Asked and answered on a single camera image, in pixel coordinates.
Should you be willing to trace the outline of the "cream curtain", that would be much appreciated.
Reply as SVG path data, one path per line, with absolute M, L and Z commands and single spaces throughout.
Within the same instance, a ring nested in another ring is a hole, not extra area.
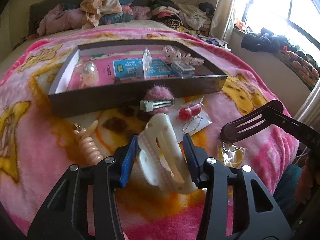
M 216 9 L 210 26 L 210 36 L 230 41 L 235 23 L 235 1 L 217 0 Z

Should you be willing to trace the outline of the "peach spiral hair clip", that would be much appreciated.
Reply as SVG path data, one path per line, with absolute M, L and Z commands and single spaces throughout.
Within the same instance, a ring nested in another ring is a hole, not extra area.
M 95 120 L 88 128 L 82 127 L 77 123 L 73 126 L 76 142 L 89 166 L 97 165 L 104 158 L 92 138 L 92 134 L 95 132 L 98 124 L 99 120 Z

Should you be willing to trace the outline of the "small grey clip pack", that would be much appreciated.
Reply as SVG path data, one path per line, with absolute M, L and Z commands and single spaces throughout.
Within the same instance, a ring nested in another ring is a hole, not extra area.
M 195 68 L 183 61 L 175 61 L 171 64 L 172 72 L 180 77 L 192 77 L 195 75 Z

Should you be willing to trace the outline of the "window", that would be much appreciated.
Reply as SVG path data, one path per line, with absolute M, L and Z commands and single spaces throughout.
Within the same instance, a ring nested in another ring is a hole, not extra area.
M 283 35 L 319 58 L 319 9 L 314 0 L 235 0 L 236 18 L 251 31 Z

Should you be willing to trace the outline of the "sheer dotted ribbon bow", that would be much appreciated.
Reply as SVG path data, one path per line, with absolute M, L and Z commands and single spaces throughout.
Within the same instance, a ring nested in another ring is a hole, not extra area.
M 200 66 L 204 64 L 204 59 L 198 58 L 198 57 L 192 57 L 190 53 L 182 54 L 179 50 L 174 49 L 170 45 L 165 45 L 162 48 L 162 52 L 165 56 L 165 60 L 167 63 L 182 61 L 191 66 Z

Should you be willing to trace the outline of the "shallow dark cardboard box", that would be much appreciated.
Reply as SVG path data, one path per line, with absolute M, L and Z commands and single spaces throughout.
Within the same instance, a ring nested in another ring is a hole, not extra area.
M 121 51 L 144 50 L 145 48 L 163 47 L 164 45 L 170 45 L 181 52 L 191 54 L 193 57 L 204 59 L 204 66 L 199 69 L 198 74 L 194 77 L 172 77 L 128 83 L 118 82 L 76 90 L 67 89 L 75 64 L 81 56 L 102 53 L 111 55 Z M 174 96 L 181 98 L 218 92 L 222 89 L 226 79 L 227 74 L 206 59 L 205 56 L 177 41 L 115 40 L 95 42 L 78 45 L 69 54 L 52 83 L 48 98 L 54 113 L 66 118 L 137 103 L 142 100 L 146 91 L 153 85 L 165 86 L 173 92 Z

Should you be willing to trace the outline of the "pile of clothes right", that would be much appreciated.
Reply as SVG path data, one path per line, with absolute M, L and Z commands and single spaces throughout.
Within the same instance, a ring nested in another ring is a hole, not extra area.
M 228 44 L 210 35 L 215 7 L 208 2 L 197 6 L 178 4 L 172 0 L 150 0 L 152 18 L 164 25 L 192 35 L 208 44 L 228 50 Z

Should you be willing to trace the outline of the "pink fluffy pompom hair clip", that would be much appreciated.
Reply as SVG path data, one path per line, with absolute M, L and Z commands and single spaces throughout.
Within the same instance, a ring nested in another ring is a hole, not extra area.
M 147 101 L 165 100 L 174 100 L 174 96 L 171 91 L 165 86 L 154 85 L 147 91 L 144 99 L 140 101 L 140 110 L 151 115 L 155 115 L 157 113 L 168 113 L 171 110 L 171 106 L 151 108 L 151 103 L 146 103 Z

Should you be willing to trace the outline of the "yellow hoop earrings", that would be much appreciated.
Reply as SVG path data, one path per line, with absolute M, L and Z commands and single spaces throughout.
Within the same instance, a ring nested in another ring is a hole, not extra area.
M 217 142 L 217 158 L 228 167 L 240 168 L 248 152 L 249 149 L 224 140 Z

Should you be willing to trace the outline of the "clear bag with trinket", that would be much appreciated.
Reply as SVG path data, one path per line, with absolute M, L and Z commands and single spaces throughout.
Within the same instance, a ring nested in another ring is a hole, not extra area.
M 80 88 L 94 87 L 99 81 L 99 73 L 92 61 L 80 61 L 75 65 L 75 71 L 80 75 Z

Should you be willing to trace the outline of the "blue booklet in box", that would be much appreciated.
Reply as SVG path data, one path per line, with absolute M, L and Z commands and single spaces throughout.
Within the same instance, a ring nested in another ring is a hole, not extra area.
M 144 77 L 142 59 L 124 59 L 113 61 L 114 75 L 119 79 Z M 166 77 L 171 75 L 170 67 L 161 59 L 154 59 L 146 78 Z

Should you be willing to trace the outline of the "white large hair claw clip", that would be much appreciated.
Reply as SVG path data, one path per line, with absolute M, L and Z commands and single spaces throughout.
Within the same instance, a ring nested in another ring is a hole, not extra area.
M 146 181 L 163 192 L 191 194 L 196 190 L 169 117 L 154 115 L 138 136 L 137 160 Z

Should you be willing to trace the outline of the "dark garment on windowsill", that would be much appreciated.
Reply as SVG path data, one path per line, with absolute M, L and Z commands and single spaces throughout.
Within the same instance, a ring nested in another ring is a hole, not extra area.
M 319 65 L 314 58 L 301 50 L 298 45 L 290 43 L 283 35 L 276 35 L 262 28 L 259 33 L 246 33 L 240 47 L 251 52 L 277 55 L 310 87 L 314 87 L 319 80 Z

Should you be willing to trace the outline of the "pile of pink floral bedding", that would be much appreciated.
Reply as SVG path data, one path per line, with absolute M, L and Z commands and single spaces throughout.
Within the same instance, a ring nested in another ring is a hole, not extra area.
M 29 29 L 39 37 L 71 29 L 126 23 L 139 18 L 150 0 L 47 0 L 30 9 Z

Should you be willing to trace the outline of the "red ball earrings card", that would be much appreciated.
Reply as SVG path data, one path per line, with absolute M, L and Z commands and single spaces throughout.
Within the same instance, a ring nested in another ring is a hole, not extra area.
M 212 124 L 211 118 L 204 110 L 203 101 L 204 97 L 200 97 L 167 113 L 176 137 L 183 137 L 186 133 L 194 135 Z

